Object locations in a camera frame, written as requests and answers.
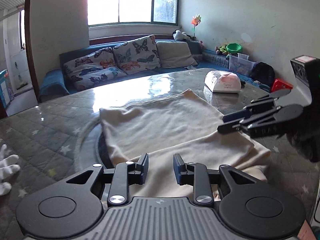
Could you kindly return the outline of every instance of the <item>beige blanket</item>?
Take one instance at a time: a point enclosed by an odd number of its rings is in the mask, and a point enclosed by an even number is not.
[[[219,134],[217,127],[222,117],[191,90],[123,108],[100,109],[114,165],[137,161],[141,153],[149,154],[146,183],[131,186],[131,196],[190,197],[191,186],[177,185],[172,165],[175,153],[181,154],[186,163],[203,163],[209,169],[229,164],[266,180],[263,170],[270,150],[239,132]]]

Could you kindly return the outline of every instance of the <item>blue sofa cover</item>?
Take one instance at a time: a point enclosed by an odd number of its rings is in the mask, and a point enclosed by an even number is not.
[[[102,49],[105,47],[114,47],[116,45],[122,44],[123,42],[115,42],[115,43],[106,43],[101,45],[95,45],[90,46],[83,49],[73,50],[66,53],[62,53],[59,55],[60,57],[60,69],[54,69],[52,71],[49,71],[41,86],[39,91],[39,98],[41,100],[41,96],[54,96],[54,95],[70,95],[74,94],[76,92],[79,92],[74,86],[71,80],[65,75],[63,71],[63,64],[73,60],[75,58],[83,57],[87,54],[90,54],[98,49]],[[153,70],[147,70],[138,72],[135,74],[127,75],[125,77],[116,78],[112,80],[106,81],[104,84],[110,84],[115,82],[120,82],[123,80],[133,79],[133,78],[139,78],[139,77],[145,77],[145,76],[151,76],[156,74],[162,74],[162,73],[170,73],[170,72],[177,72],[177,71],[183,71],[187,69],[194,69],[194,68],[212,68],[216,70],[225,70],[230,71],[228,69],[228,61],[225,59],[225,56],[217,55],[214,51],[211,50],[202,50],[199,43],[197,41],[188,41],[188,46],[190,48],[191,54],[195,58],[195,60],[198,62],[198,66],[186,66],[186,67],[180,67],[180,68],[156,68]],[[253,82],[253,80],[249,77],[243,76],[241,74],[238,74],[238,77],[240,80],[243,80],[247,83],[253,84],[257,87],[260,87],[266,91],[269,90],[268,86],[265,85],[257,85]]]

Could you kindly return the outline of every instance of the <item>white glove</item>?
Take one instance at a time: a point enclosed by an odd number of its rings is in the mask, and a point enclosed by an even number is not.
[[[0,181],[7,179],[20,170],[20,166],[16,164],[19,160],[18,155],[10,155],[4,159],[4,156],[9,152],[10,150],[7,148],[7,145],[2,145],[0,149]],[[0,196],[7,194],[10,190],[11,185],[9,182],[0,183]]]

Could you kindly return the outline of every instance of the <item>beige cushion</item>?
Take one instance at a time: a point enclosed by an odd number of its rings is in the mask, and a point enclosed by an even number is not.
[[[163,68],[198,65],[186,42],[157,41],[160,63]]]

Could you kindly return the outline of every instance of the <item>doorway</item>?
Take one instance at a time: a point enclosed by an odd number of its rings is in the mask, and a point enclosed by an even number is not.
[[[7,115],[37,105],[28,68],[25,0],[0,0],[0,97]]]

